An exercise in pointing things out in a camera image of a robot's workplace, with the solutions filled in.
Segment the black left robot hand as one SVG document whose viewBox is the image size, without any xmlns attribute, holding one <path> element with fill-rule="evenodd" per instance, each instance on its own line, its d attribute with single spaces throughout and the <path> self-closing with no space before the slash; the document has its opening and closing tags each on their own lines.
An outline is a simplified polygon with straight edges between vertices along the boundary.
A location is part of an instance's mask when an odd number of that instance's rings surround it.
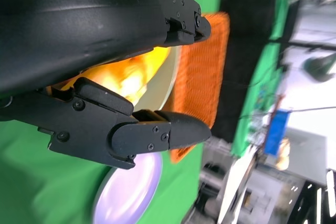
<svg viewBox="0 0 336 224">
<path fill-rule="evenodd" d="M 192 146 L 211 136 L 181 113 L 135 111 L 79 77 L 94 66 L 211 34 L 195 0 L 1 0 L 1 119 L 38 127 L 57 153 L 122 169 L 138 154 Z"/>
</svg>

